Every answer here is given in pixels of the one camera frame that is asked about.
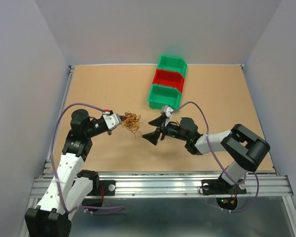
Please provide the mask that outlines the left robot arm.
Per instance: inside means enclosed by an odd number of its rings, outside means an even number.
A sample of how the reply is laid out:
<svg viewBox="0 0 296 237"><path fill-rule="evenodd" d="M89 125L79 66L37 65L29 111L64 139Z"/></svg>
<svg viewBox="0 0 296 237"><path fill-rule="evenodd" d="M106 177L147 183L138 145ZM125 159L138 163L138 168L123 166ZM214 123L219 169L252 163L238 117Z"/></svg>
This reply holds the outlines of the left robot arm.
<svg viewBox="0 0 296 237"><path fill-rule="evenodd" d="M72 113L59 164L52 166L54 176L38 204L26 211L29 236L67 237L78 210L99 214L104 209L99 174L81 167L91 150L91 139L111 134L121 123L121 117L113 111L104 110L100 118L90 117L85 109Z"/></svg>

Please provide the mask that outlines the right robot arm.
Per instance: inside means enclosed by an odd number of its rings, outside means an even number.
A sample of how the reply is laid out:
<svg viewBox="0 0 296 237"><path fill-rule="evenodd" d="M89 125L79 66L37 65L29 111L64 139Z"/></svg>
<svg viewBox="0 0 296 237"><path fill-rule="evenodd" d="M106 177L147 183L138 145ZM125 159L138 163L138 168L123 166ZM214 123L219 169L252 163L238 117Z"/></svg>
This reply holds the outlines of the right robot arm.
<svg viewBox="0 0 296 237"><path fill-rule="evenodd" d="M166 136L185 141L185 148L192 155L226 152L233 162L223 168L217 179L202 180L200 194L227 195L234 190L246 193L241 188L244 176L255 172L270 151L270 145L242 124L236 124L231 130L222 133L204 135L198 132L194 120L184 117L180 122L172 122L165 115L149 122L156 130L142 137L154 145Z"/></svg>

